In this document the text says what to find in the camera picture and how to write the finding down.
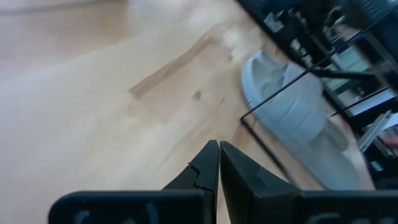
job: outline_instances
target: light wood floor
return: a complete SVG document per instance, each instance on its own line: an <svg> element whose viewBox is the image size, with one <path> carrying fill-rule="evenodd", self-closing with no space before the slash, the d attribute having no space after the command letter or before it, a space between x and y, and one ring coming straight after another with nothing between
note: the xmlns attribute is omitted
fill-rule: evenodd
<svg viewBox="0 0 398 224"><path fill-rule="evenodd" d="M55 2L0 1L0 223L45 223L76 190L161 189L209 139L282 177L239 125L239 76L259 49L285 57L233 0Z"/></svg>

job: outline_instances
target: wooden floor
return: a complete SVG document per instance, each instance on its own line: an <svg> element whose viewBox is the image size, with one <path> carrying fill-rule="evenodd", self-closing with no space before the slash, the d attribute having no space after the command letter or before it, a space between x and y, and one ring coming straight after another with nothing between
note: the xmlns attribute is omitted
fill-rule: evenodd
<svg viewBox="0 0 398 224"><path fill-rule="evenodd" d="M161 189L209 139L284 178L239 125L239 76L259 49L285 58L233 0L72 1L0 1L0 223L45 223L76 190Z"/></svg>

